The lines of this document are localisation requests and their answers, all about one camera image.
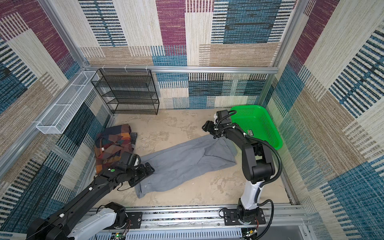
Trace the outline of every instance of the black mounting plate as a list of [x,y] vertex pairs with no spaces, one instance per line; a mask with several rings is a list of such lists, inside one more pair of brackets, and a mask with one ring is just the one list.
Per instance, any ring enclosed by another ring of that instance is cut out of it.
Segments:
[[[224,223],[226,226],[242,225],[242,223],[239,222],[239,217],[237,215],[236,209],[223,209],[222,212],[224,215]],[[260,214],[256,217],[259,222],[259,225],[266,224],[263,210],[260,209],[259,213]],[[257,225],[256,220],[253,219],[250,225]]]
[[[129,223],[128,219],[131,220],[131,226],[129,227],[129,229],[138,229],[138,228],[140,228],[140,226],[141,226],[141,217],[143,215],[143,212],[126,212],[125,214],[127,215],[126,222]],[[117,230],[114,227],[107,227],[104,230],[110,230],[110,229]]]

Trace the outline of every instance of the plaid shirt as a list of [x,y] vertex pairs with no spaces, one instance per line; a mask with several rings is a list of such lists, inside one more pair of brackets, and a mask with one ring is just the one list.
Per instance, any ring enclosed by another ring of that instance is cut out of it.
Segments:
[[123,152],[133,153],[136,137],[137,133],[131,132],[128,124],[109,127],[99,133],[94,146],[97,174],[103,168],[109,167],[112,162],[119,161]]

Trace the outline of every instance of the beige marbled surface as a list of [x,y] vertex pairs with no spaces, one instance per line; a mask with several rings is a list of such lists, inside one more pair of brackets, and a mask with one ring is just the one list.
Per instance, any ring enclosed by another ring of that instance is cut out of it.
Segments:
[[[213,120],[218,109],[165,110],[158,115],[116,115],[115,125],[128,123],[137,132],[134,152],[144,156],[176,144],[204,136],[201,127]],[[169,205],[222,205],[237,204],[243,194],[245,177],[241,168],[241,150],[237,148],[237,165],[208,172],[166,192],[151,192],[138,199],[134,189],[118,192],[116,189],[104,196],[95,206],[116,202],[123,206]],[[272,199],[274,203],[289,203],[280,179],[264,187],[261,201]]]

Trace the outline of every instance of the green basket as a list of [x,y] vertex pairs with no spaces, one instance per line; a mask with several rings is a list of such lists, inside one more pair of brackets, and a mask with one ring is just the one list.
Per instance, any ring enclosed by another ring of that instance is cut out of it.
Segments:
[[265,108],[259,105],[246,105],[236,106],[231,110],[237,111],[231,116],[232,122],[239,124],[244,132],[251,136],[249,130],[252,130],[253,137],[267,141],[277,150],[283,146],[283,140]]

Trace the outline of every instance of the white mesh basket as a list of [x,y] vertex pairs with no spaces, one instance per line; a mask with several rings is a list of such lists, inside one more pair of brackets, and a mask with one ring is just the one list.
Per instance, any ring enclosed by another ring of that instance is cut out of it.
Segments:
[[91,92],[91,79],[99,80],[95,71],[82,72],[43,116],[36,126],[37,129],[44,134],[62,134]]

